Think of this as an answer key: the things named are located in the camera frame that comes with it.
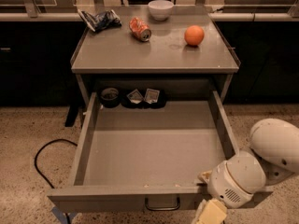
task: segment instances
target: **black cabinet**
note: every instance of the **black cabinet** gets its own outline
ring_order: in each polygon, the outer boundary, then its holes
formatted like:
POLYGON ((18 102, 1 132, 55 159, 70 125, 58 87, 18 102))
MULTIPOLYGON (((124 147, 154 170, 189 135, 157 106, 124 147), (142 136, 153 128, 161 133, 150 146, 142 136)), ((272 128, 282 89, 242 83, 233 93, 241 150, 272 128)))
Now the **black cabinet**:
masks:
POLYGON ((71 105, 70 59, 83 22, 0 22, 0 105, 71 105))
POLYGON ((241 65, 226 102, 299 102, 298 22, 217 22, 241 65))

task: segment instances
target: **white bowl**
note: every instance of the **white bowl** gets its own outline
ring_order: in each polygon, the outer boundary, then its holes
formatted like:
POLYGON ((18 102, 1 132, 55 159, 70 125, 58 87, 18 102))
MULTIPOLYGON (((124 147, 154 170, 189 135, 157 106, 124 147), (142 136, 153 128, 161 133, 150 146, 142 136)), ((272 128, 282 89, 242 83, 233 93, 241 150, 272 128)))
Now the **white bowl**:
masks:
POLYGON ((174 4, 167 0, 154 0, 149 2, 149 13, 157 21, 166 20, 174 7, 174 4))

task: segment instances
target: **black handle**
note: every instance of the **black handle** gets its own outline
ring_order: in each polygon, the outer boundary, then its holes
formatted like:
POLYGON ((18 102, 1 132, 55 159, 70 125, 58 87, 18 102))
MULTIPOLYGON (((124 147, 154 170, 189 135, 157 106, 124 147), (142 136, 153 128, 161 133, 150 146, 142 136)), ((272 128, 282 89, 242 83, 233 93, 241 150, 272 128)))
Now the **black handle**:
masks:
POLYGON ((150 207, 148 198, 146 198, 145 205, 150 211, 176 211, 180 208, 180 198, 177 197, 177 205, 172 207, 150 207))

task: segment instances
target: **orange ball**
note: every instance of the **orange ball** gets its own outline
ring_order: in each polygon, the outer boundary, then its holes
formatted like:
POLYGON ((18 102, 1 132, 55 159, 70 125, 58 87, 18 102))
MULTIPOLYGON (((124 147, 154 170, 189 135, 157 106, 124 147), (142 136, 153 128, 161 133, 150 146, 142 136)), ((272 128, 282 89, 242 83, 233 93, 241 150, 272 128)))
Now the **orange ball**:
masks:
POLYGON ((185 41, 190 46, 199 45, 205 37, 204 29, 200 26, 190 26, 185 31, 185 41))

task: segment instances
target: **cabinet handle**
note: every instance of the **cabinet handle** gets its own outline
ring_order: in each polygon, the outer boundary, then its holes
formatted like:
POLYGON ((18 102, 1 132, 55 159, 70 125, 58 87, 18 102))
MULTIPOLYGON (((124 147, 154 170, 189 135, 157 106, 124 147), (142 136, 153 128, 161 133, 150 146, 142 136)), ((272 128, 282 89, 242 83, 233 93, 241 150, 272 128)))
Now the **cabinet handle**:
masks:
POLYGON ((9 53, 11 52, 11 48, 0 48, 0 51, 9 53))
POLYGON ((150 211, 176 211, 180 208, 180 198, 177 197, 177 205, 172 207, 150 207, 148 198, 146 198, 145 200, 145 205, 146 208, 150 211))

